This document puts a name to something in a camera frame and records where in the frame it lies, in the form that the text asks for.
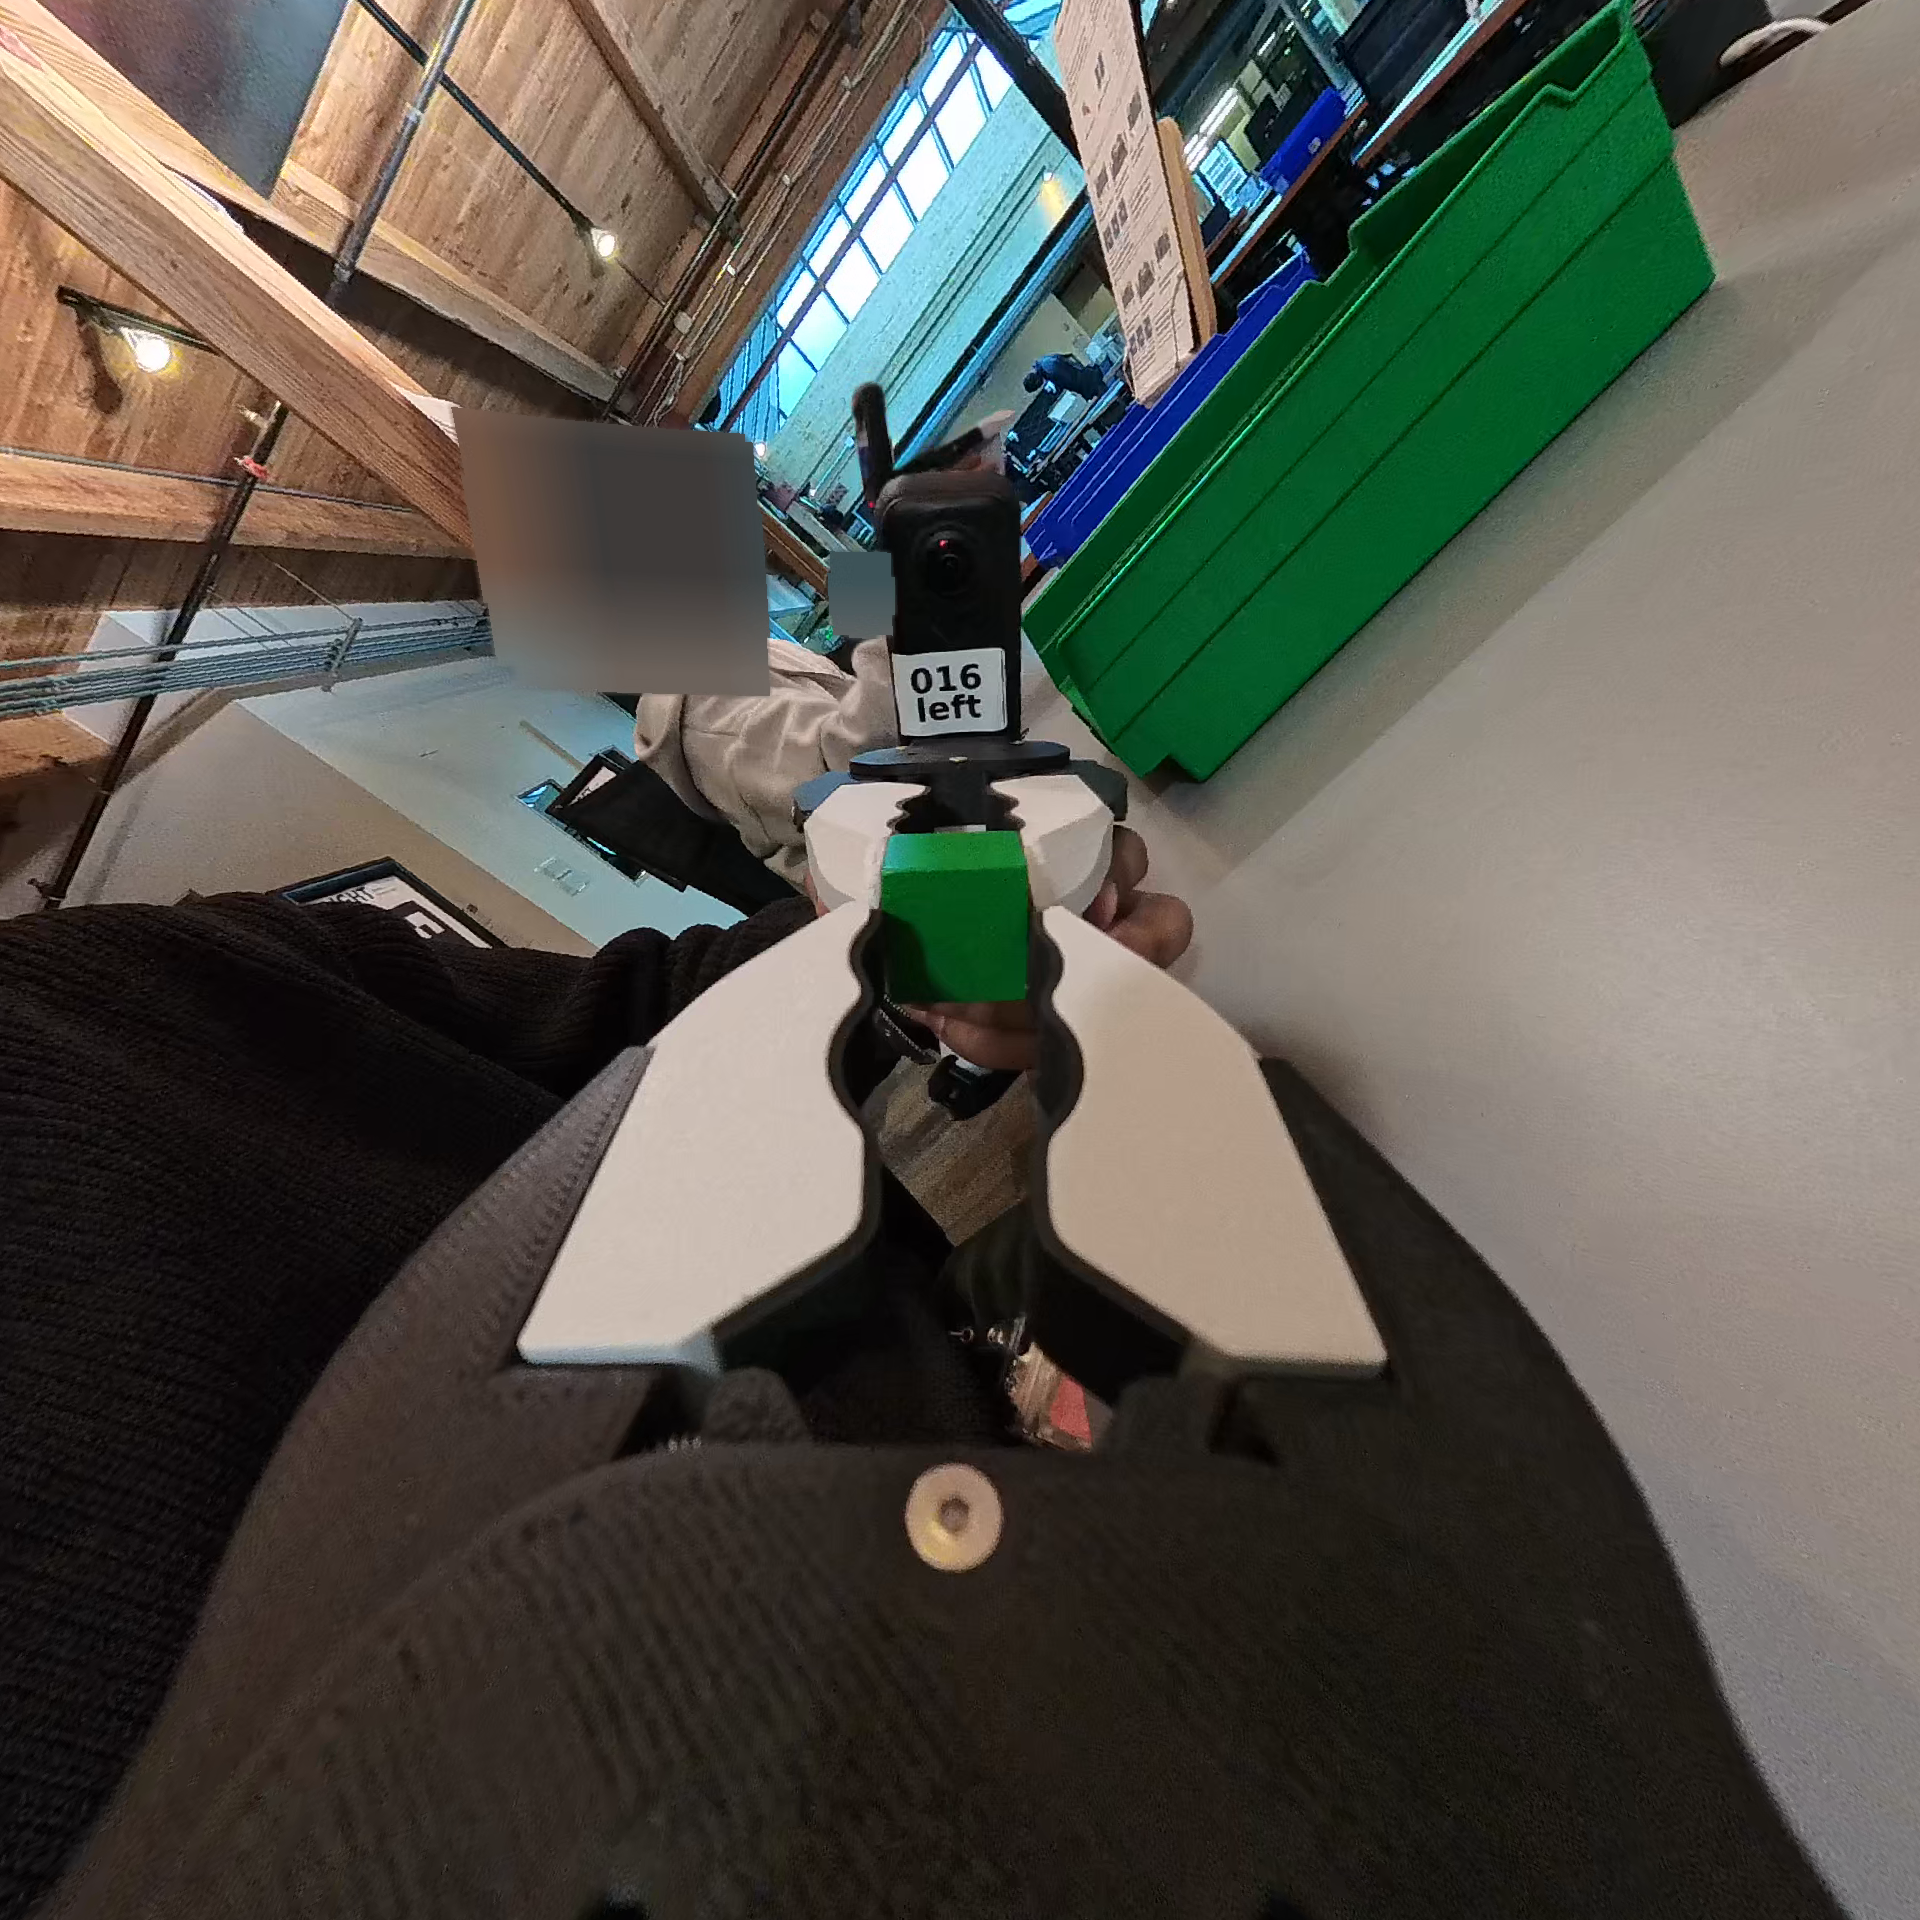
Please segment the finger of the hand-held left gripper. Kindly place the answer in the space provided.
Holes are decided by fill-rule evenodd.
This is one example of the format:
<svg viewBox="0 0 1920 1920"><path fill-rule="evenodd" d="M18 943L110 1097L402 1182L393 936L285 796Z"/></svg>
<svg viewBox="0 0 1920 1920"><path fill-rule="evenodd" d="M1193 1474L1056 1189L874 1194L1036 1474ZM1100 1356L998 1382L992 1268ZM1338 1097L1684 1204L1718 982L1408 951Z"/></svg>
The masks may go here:
<svg viewBox="0 0 1920 1920"><path fill-rule="evenodd" d="M808 891L819 910L874 907L898 813L925 796L921 780L808 780Z"/></svg>
<svg viewBox="0 0 1920 1920"><path fill-rule="evenodd" d="M1114 870L1116 816L1076 771L1003 780L1039 916L1085 916Z"/></svg>

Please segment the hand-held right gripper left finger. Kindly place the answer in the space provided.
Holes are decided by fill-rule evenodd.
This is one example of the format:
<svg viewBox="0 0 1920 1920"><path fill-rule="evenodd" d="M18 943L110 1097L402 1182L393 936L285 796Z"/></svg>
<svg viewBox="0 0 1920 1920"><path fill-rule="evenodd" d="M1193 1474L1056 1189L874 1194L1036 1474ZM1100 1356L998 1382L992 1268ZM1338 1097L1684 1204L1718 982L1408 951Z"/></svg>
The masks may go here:
<svg viewBox="0 0 1920 1920"><path fill-rule="evenodd" d="M874 1231L843 1045L873 907L841 904L704 989L647 1048L530 1309L530 1365L755 1361Z"/></svg>

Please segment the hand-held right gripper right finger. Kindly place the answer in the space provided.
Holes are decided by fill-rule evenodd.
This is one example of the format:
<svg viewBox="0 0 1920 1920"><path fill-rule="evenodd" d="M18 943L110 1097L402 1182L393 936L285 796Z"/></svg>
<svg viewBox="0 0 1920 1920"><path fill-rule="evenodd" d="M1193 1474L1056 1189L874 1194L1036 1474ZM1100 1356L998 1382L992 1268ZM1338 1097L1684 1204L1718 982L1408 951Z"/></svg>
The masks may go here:
<svg viewBox="0 0 1920 1920"><path fill-rule="evenodd" d="M1062 904L1039 920L1036 982L1039 1345L1067 1373L1382 1373L1249 1039Z"/></svg>

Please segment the green wooden cube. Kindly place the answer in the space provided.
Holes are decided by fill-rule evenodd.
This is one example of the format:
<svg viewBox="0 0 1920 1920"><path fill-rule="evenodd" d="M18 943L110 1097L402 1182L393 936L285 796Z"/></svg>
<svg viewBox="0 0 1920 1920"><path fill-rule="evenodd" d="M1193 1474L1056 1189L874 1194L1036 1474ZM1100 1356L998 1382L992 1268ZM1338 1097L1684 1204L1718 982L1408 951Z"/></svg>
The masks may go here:
<svg viewBox="0 0 1920 1920"><path fill-rule="evenodd" d="M882 854L882 974L896 1002L1029 997L1029 863L1017 830L896 833Z"/></svg>

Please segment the green plastic bin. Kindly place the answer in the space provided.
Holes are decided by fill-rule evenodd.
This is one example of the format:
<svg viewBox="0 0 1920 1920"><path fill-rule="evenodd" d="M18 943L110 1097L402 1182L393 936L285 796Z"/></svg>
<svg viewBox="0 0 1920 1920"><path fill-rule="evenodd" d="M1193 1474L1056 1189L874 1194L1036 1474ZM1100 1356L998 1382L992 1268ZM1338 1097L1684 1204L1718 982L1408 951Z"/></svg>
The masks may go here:
<svg viewBox="0 0 1920 1920"><path fill-rule="evenodd" d="M1711 285L1631 5L1349 231L1032 602L1137 779L1211 779Z"/></svg>

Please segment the person's left forearm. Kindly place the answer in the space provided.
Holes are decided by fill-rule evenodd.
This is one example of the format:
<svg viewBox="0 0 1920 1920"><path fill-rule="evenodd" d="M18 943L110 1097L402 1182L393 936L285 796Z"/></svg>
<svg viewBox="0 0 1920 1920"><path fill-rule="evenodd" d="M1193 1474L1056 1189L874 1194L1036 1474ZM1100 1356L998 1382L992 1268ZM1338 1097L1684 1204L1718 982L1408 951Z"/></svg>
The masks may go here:
<svg viewBox="0 0 1920 1920"><path fill-rule="evenodd" d="M626 932L592 958L568 958L550 1091L579 1091L621 1051L657 1043L714 982L813 918L811 897L789 897L727 928Z"/></svg>

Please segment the person's left hand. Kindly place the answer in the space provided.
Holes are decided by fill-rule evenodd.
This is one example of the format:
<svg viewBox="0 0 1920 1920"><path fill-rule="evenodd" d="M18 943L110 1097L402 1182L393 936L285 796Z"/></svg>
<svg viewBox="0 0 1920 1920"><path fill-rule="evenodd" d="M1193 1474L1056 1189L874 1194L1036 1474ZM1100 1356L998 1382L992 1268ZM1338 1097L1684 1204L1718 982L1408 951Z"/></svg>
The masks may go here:
<svg viewBox="0 0 1920 1920"><path fill-rule="evenodd" d="M1170 969L1193 943L1183 897L1146 884L1150 849L1129 825L1114 830L1106 880L1085 920L1139 961ZM1029 1002L900 1002L958 1059L990 1072L1029 1072L1039 1063L1039 1022Z"/></svg>

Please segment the blue plastic bin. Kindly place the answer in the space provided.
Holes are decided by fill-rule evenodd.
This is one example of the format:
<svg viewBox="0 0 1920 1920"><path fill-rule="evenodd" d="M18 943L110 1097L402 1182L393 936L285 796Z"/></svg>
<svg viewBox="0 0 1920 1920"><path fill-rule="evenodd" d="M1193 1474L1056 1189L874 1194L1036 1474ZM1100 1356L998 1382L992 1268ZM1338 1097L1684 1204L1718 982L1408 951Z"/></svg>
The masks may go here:
<svg viewBox="0 0 1920 1920"><path fill-rule="evenodd" d="M1329 84L1265 159L1260 184L1276 196L1290 192L1346 128L1349 98L1343 90Z"/></svg>
<svg viewBox="0 0 1920 1920"><path fill-rule="evenodd" d="M1208 345L1190 359L1153 404L1133 403L1027 525L1023 547L1029 560L1036 566L1062 566L1070 560L1139 473L1173 444L1238 359L1256 345L1260 334L1268 334L1287 302L1317 280L1318 275L1312 270L1309 255L1294 253L1251 290L1249 302L1238 304L1236 322L1208 340Z"/></svg>

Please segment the black framed sign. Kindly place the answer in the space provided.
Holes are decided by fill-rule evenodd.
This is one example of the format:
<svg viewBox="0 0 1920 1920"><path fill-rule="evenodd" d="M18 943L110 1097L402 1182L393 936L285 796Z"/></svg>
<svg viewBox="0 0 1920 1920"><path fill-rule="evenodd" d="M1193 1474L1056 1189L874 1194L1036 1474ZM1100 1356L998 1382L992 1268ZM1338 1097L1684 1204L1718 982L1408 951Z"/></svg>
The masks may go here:
<svg viewBox="0 0 1920 1920"><path fill-rule="evenodd" d="M507 948L500 935L481 925L467 907L433 891L393 855L279 890L279 897L296 904L368 904L399 918L422 940L464 940L472 948Z"/></svg>

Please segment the person's black sweater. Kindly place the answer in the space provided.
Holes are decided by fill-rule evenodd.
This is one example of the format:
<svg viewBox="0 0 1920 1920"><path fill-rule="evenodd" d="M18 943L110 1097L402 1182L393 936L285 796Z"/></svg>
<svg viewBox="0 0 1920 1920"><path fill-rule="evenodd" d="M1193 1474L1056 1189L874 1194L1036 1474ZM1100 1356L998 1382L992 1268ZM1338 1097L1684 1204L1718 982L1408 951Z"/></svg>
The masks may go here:
<svg viewBox="0 0 1920 1920"><path fill-rule="evenodd" d="M5 1916L1041 1916L887 1442L1003 1436L946 1233L774 1375L539 1379L568 958L5 925Z"/></svg>

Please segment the black ceiling pipe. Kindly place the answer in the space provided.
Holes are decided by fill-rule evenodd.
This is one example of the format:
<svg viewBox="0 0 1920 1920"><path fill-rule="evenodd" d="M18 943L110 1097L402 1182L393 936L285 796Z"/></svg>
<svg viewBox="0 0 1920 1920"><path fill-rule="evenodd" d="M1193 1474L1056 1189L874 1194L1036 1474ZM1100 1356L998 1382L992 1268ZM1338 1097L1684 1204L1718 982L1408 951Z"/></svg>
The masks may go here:
<svg viewBox="0 0 1920 1920"><path fill-rule="evenodd" d="M473 13L477 13L477 5L454 5L450 6L429 60L422 63L418 90L399 117L399 128L380 159L376 179L371 179L368 192L364 196L364 203L356 206L356 215L351 219L341 246L333 248L331 277L328 277L328 290L324 290L324 304L333 314L344 314L344 308L346 308L351 285L364 265L368 243L371 243L371 230L380 221L380 211L384 209L384 199L393 196L393 189L399 184L406 156L413 154L413 147L418 142L424 115L443 83L443 72L456 54L460 36L464 36ZM257 436L252 440L252 452L242 459L242 463L240 463L242 479L230 493L230 502L223 508L211 531L206 537L189 591L162 632L157 662L149 669L149 686L141 698L133 698L132 715L128 715L120 736L113 738L113 747L106 761L106 771L96 780L91 799L86 805L83 822L69 838L69 849L61 854L57 875L33 882L37 894L38 894L38 910L58 910L67 904L71 882L79 880L79 872L86 867L86 854L91 849L91 838L106 822L109 805L117 793L117 787L123 784L123 779L132 775L132 757L133 757L141 736L157 708L157 678L180 661L180 652L193 634L193 623L206 610L206 602L211 598L211 589L220 584L220 579L226 573L230 553L236 547L236 531L242 528L246 513L252 508L252 498L265 484L269 462L273 459L273 448L281 440L289 417L290 417L289 404L273 403L265 425L257 428Z"/></svg>

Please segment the black box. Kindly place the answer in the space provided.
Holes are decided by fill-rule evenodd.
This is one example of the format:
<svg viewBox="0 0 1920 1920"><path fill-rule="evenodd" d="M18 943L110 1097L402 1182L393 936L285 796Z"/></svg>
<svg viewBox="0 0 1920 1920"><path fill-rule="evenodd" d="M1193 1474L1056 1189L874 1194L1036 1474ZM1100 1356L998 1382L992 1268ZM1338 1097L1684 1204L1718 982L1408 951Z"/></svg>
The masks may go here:
<svg viewBox="0 0 1920 1920"><path fill-rule="evenodd" d="M1631 17L1672 131L1828 25L1809 5L1634 5Z"/></svg>

